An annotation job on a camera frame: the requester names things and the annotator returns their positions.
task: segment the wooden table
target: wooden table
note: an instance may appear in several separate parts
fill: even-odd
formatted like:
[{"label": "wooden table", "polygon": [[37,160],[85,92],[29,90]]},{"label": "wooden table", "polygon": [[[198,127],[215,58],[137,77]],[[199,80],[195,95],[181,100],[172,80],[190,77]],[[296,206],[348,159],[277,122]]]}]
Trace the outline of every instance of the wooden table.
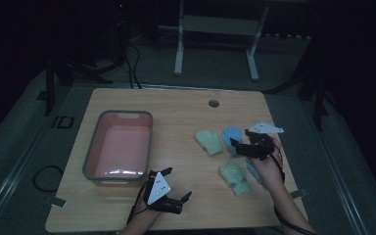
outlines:
[{"label": "wooden table", "polygon": [[[209,100],[219,102],[217,108]],[[245,158],[223,153],[208,156],[194,139],[202,129],[221,133],[229,126],[249,128],[259,121],[273,123],[259,92],[161,89],[96,89],[71,150],[57,198],[67,201],[62,209],[53,206],[47,219],[50,232],[118,231],[126,223],[138,187],[98,187],[87,180],[82,166],[99,114],[105,110],[148,111],[154,117],[149,170],[173,167],[166,181],[168,194],[179,199],[192,191],[182,214],[163,213],[153,230],[277,226],[269,193],[247,172],[253,192],[236,197],[220,177],[218,169]],[[297,189],[284,156],[285,185]],[[296,203],[303,214],[301,199]]]}]

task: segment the pink plastic tray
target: pink plastic tray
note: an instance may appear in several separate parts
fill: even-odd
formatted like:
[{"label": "pink plastic tray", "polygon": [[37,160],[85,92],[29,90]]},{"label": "pink plastic tray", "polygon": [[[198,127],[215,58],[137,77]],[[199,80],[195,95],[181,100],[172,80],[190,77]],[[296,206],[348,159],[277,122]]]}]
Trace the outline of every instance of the pink plastic tray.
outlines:
[{"label": "pink plastic tray", "polygon": [[147,172],[152,115],[145,111],[106,111],[98,120],[83,166],[97,185],[124,185]]}]

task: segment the round hole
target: round hole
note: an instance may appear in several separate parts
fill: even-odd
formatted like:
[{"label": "round hole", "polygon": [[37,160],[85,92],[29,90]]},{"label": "round hole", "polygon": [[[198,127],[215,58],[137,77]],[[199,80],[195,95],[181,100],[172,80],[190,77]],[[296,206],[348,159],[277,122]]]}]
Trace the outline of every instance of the round hole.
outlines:
[{"label": "round hole", "polygon": [[217,100],[209,100],[209,105],[213,108],[217,108],[219,106],[219,102]]}]

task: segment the human hand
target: human hand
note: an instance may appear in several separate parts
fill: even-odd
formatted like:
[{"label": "human hand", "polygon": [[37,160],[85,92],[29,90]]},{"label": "human hand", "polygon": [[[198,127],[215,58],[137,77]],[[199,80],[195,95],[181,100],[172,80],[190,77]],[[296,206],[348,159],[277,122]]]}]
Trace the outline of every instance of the human hand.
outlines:
[{"label": "human hand", "polygon": [[[270,137],[273,140],[273,144],[277,147],[274,148],[274,151],[271,155],[279,162],[280,167],[283,167],[283,162],[280,154],[282,148],[280,142],[273,137]],[[283,185],[283,179],[281,170],[277,166],[273,158],[267,158],[263,161],[259,159],[249,158],[249,161],[258,171],[259,176],[261,177],[262,185],[267,188],[269,191],[279,185]]]},{"label": "human hand", "polygon": [[146,205],[145,201],[143,200],[143,195],[145,195],[144,188],[141,193],[141,197],[139,198],[139,201],[137,202],[136,209],[133,214],[133,219],[141,219],[143,221],[154,223],[155,220],[161,215],[161,211],[152,211],[148,209],[148,205]]}]

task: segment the black cable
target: black cable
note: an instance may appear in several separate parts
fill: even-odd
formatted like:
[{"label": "black cable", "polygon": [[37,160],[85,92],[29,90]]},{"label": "black cable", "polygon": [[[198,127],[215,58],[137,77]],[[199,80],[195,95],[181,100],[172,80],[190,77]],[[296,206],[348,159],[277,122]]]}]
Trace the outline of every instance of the black cable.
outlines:
[{"label": "black cable", "polygon": [[[279,151],[280,161],[283,161],[283,155],[282,155],[282,152],[280,152],[279,147],[277,147],[276,145],[274,145],[274,147],[276,147],[276,149]],[[274,158],[274,156],[272,154],[270,154],[269,156],[274,160],[277,167],[279,168],[280,175],[282,176],[283,183],[285,183],[285,176],[286,175],[285,175],[285,172],[283,172],[283,167],[280,165],[279,162],[277,162],[277,160]]]},{"label": "black cable", "polygon": [[[118,9],[115,5],[115,2],[116,1],[110,1],[110,4],[111,4],[110,9],[113,9],[113,11],[114,11],[115,21],[124,23],[124,18],[121,15],[121,13],[118,11]],[[83,28],[86,28],[85,22],[83,21],[84,13],[83,13],[83,10],[82,10],[80,4],[77,1],[74,1],[74,5],[77,8],[78,16],[79,16],[79,19],[80,19],[80,22],[81,22]],[[83,32],[85,33],[86,38],[90,37],[87,30],[84,30]],[[78,71],[81,74],[83,74],[84,76],[90,77],[90,78],[92,78],[92,79],[94,79],[94,80],[96,80],[100,83],[113,83],[112,81],[106,80],[99,75],[106,73],[106,72],[111,72],[111,73],[115,72],[116,70],[120,69],[120,66],[122,65],[122,63],[123,63],[122,58],[117,57],[113,60],[113,62],[110,65],[107,65],[107,66],[102,67],[102,68],[91,69],[91,68],[88,68],[85,65],[82,65],[81,63],[72,63],[72,65],[70,65],[70,69]]]},{"label": "black cable", "polygon": [[52,165],[52,164],[51,164],[51,165],[47,165],[47,166],[42,167],[41,169],[39,169],[39,170],[35,173],[35,175],[34,175],[33,178],[32,178],[33,186],[34,186],[36,189],[38,189],[39,191],[42,191],[42,192],[46,192],[46,193],[57,192],[57,189],[58,189],[58,188],[55,188],[55,189],[45,189],[45,188],[42,188],[41,186],[39,186],[38,183],[36,182],[36,179],[37,179],[38,175],[39,175],[40,173],[42,173],[44,170],[48,169],[48,168],[54,168],[54,169],[56,169],[56,170],[60,173],[61,177],[63,177],[64,172],[63,172],[62,169],[60,169],[60,168],[59,168],[58,166],[56,166],[56,165]]},{"label": "black cable", "polygon": [[282,215],[279,213],[279,211],[277,211],[276,207],[274,207],[274,213],[276,214],[276,217],[280,220],[280,222],[282,222],[286,226],[292,228],[293,230],[298,231],[298,232],[305,234],[305,235],[316,235],[316,233],[312,233],[310,231],[307,231],[306,229],[303,229],[299,226],[296,226],[296,225],[286,221],[286,219],[284,217],[282,217]]},{"label": "black cable", "polygon": [[126,57],[126,63],[127,63],[127,67],[129,68],[129,83],[130,83],[130,87],[133,89],[133,81],[132,81],[132,78],[133,78],[135,80],[137,86],[139,87],[139,89],[142,89],[142,86],[140,85],[140,83],[139,83],[139,81],[138,81],[138,79],[136,77],[136,73],[135,73],[134,69],[131,67],[129,59],[127,57]]},{"label": "black cable", "polygon": [[133,78],[134,78],[136,84],[138,85],[139,89],[142,89],[142,87],[141,87],[141,85],[140,85],[140,83],[139,83],[139,80],[138,80],[137,77],[136,77],[136,68],[137,68],[137,65],[138,65],[138,63],[139,63],[140,52],[139,52],[139,50],[138,50],[135,46],[133,46],[131,43],[129,43],[129,47],[133,48],[133,49],[136,51],[136,55],[137,55],[137,56],[136,56],[136,62],[135,62],[135,65],[133,66],[132,75],[133,75]]},{"label": "black cable", "polygon": [[139,202],[139,198],[140,198],[140,196],[141,196],[141,194],[142,194],[142,191],[146,188],[146,186],[148,185],[148,183],[149,183],[149,180],[146,181],[146,182],[142,185],[142,187],[139,189],[139,192],[138,192],[137,197],[136,197],[136,201],[135,201],[135,203],[133,204],[132,210],[130,210],[129,218],[127,219],[126,224],[128,224],[128,223],[130,222],[130,220],[132,220],[132,218],[133,218],[134,215],[136,215],[136,214],[138,214],[138,213],[141,213],[141,212],[144,212],[144,211],[147,209],[147,208],[146,208],[146,209],[144,209],[144,210],[142,210],[142,211],[135,212],[136,207],[137,207],[137,204],[138,204],[138,202]]}]

